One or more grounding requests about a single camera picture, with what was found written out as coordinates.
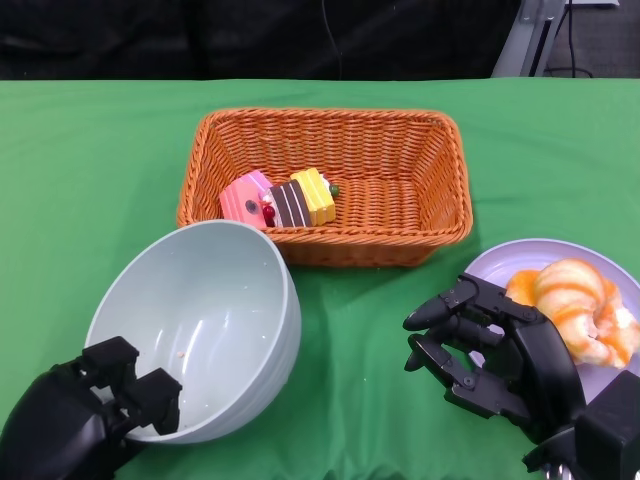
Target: wicker basket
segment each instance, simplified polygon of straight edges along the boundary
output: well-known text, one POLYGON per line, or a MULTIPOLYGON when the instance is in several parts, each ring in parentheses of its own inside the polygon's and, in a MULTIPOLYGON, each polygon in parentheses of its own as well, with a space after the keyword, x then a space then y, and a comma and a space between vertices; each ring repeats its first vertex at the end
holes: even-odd
POLYGON ((340 187, 321 227, 267 228, 292 264, 413 266, 473 223, 458 128, 414 110, 234 109, 205 117, 193 145, 178 226, 222 218, 220 192, 261 170, 274 184, 317 167, 340 187))

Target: light blue bowl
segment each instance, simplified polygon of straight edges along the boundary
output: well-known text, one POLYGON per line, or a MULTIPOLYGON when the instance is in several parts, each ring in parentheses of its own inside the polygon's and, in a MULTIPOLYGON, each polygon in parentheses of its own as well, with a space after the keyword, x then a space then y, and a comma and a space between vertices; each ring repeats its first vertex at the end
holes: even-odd
POLYGON ((86 345, 121 335, 140 351, 138 376, 178 380, 180 427, 130 438, 194 443, 230 433, 278 394, 300 344, 300 305, 276 246, 262 232, 214 220, 170 233, 113 282, 86 345))

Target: purple plate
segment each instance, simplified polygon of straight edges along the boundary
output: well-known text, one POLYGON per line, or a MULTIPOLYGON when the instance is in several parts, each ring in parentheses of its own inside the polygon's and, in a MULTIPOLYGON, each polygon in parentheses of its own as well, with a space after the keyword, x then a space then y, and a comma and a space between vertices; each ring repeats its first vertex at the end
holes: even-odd
MULTIPOLYGON (((598 268, 602 275, 618 286, 625 307, 636 318, 640 318, 640 285, 638 282, 608 258, 573 243, 546 238, 528 238, 503 243, 476 258, 467 267, 466 272, 501 287, 506 287, 507 282, 516 272, 525 269, 541 270, 563 258, 580 258, 598 268)), ((491 326, 491 329, 502 333, 502 330, 494 325, 491 326)), ((469 356, 478 366, 484 363, 484 357, 478 352, 471 352, 469 356)), ((633 356, 626 370, 640 376, 640 358, 637 354, 633 356)), ((578 373, 582 380, 587 402, 590 402, 618 375, 619 370, 583 364, 578 366, 578 373)))

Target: croissant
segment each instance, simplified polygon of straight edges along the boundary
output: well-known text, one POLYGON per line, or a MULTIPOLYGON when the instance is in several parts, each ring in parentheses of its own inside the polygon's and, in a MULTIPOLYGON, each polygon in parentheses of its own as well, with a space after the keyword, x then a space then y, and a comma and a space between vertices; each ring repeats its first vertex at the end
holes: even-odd
POLYGON ((640 325, 622 304, 618 287, 583 260, 518 272, 507 296, 545 314, 576 363, 624 368, 640 348, 640 325))

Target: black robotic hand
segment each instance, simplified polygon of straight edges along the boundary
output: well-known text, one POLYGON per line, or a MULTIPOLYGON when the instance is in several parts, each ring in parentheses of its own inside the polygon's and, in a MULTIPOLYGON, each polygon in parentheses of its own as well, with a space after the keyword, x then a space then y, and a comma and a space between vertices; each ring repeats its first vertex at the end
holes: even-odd
POLYGON ((182 386, 161 368, 136 378, 138 354, 114 337, 36 378, 0 435, 0 480, 109 480, 143 448, 135 427, 175 432, 182 386))
POLYGON ((507 417, 537 447, 530 472, 568 471, 576 480, 633 480, 640 469, 640 378, 622 372, 586 405, 573 360, 555 326, 503 288, 463 274, 404 322, 411 356, 405 370, 426 367, 445 399, 482 417, 507 417), (504 335, 492 332, 497 325, 504 335), (477 351, 482 368, 465 368, 443 348, 477 351))

